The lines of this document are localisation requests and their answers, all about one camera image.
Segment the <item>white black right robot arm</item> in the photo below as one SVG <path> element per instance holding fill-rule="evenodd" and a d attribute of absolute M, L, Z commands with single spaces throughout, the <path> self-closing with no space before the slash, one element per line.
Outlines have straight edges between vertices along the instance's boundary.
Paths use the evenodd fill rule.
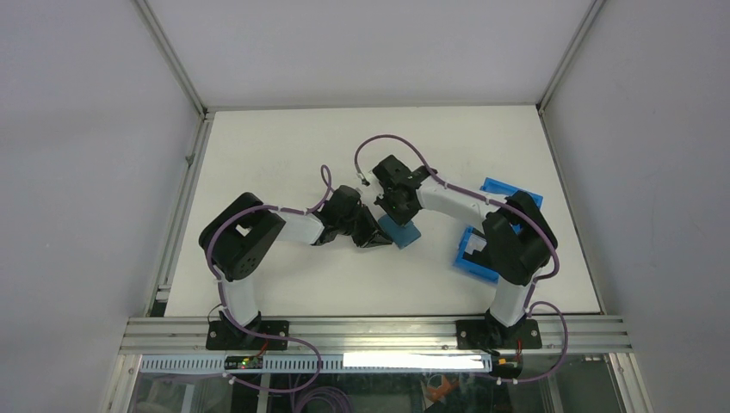
<path fill-rule="evenodd" d="M 528 303 L 538 274 L 557 251 L 557 238 L 531 194 L 517 190 L 502 200 L 461 188 L 422 165 L 410 170 L 390 155 L 373 169 L 381 188 L 375 205 L 391 222 L 394 236 L 421 211 L 441 213 L 473 227 L 484 240 L 467 259 L 498 275 L 494 299 L 475 332 L 472 345 L 508 348 L 528 318 Z"/>

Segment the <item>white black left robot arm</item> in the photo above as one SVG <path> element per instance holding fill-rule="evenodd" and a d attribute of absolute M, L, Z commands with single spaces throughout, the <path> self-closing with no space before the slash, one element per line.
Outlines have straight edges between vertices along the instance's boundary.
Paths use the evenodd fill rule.
<path fill-rule="evenodd" d="M 306 211 L 266 205 L 250 192 L 241 194 L 198 237 L 222 295 L 217 337 L 248 349 L 265 336 L 252 274 L 275 242 L 321 246 L 339 235 L 363 249 L 393 242 L 361 194 L 345 185 L 327 188 L 323 199 Z"/>

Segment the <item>blue plastic bin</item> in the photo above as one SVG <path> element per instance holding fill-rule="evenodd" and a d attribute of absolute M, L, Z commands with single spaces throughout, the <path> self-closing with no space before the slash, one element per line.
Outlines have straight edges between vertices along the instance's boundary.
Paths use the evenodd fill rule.
<path fill-rule="evenodd" d="M 488 194 L 510 196 L 522 189 L 487 177 L 479 190 Z M 476 262 L 473 257 L 475 253 L 481 252 L 485 247 L 486 240 L 483 238 L 483 234 L 473 227 L 468 227 L 462 233 L 453 267 L 476 280 L 496 285 L 498 273 L 488 264 Z"/>

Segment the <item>teal leather card holder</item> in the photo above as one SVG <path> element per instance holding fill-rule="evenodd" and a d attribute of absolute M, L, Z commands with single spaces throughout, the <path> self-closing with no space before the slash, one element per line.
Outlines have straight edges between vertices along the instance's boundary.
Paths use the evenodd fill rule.
<path fill-rule="evenodd" d="M 400 250 L 407 248 L 421 238 L 420 230 L 412 221 L 407 222 L 405 225 L 398 225 L 388 215 L 383 215 L 378 219 L 378 224 Z"/>

